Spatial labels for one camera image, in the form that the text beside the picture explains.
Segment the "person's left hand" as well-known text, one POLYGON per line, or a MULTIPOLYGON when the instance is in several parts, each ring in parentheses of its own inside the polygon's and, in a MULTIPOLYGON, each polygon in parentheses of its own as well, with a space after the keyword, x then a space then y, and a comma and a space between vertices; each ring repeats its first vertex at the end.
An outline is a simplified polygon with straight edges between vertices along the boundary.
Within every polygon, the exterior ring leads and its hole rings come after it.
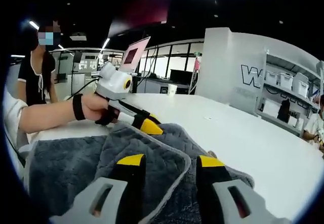
POLYGON ((109 111, 109 102, 97 94, 82 95, 81 101, 85 119, 97 121, 109 111))

